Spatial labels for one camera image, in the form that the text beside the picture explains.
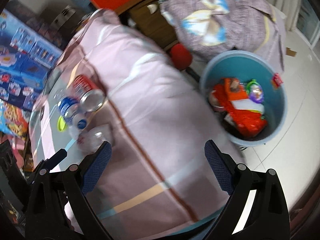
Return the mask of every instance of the red soda can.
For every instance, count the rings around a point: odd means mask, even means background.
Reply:
[[[102,106],[105,99],[103,91],[86,76],[78,75],[73,81],[73,87],[84,111],[94,112]]]

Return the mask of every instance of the blue trash bin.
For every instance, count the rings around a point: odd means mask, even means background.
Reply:
[[[271,80],[274,74],[266,61],[247,51],[227,51],[208,63],[199,82],[204,97],[207,98],[212,87],[227,77],[236,77],[240,82],[255,79],[264,92],[264,115],[268,125],[256,137],[248,140],[239,139],[228,133],[232,142],[240,146],[254,147],[270,141],[281,130],[287,114],[287,96],[283,84],[278,89],[273,87]]]

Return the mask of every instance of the snack packaging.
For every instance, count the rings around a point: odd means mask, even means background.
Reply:
[[[252,79],[246,87],[248,97],[257,104],[262,104],[264,101],[264,95],[262,87],[257,83],[255,79]]]
[[[31,113],[0,99],[0,131],[26,140]]]
[[[225,78],[224,90],[229,101],[247,99],[247,92],[237,78]]]
[[[227,99],[227,95],[222,84],[215,85],[214,90],[214,96],[219,101],[219,104],[230,114],[238,131],[245,138],[253,138],[257,136],[268,124],[267,120],[260,113],[235,109],[232,103]]]

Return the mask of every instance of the cardboard scrap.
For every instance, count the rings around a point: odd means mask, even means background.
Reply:
[[[287,56],[290,56],[290,57],[295,57],[295,56],[297,55],[297,52],[291,50],[290,48],[287,48],[287,53],[286,53],[286,55],[287,55]]]

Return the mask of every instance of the blue bottle label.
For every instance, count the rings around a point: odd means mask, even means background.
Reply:
[[[64,116],[67,110],[75,104],[78,104],[75,98],[63,98],[59,104],[60,114]]]

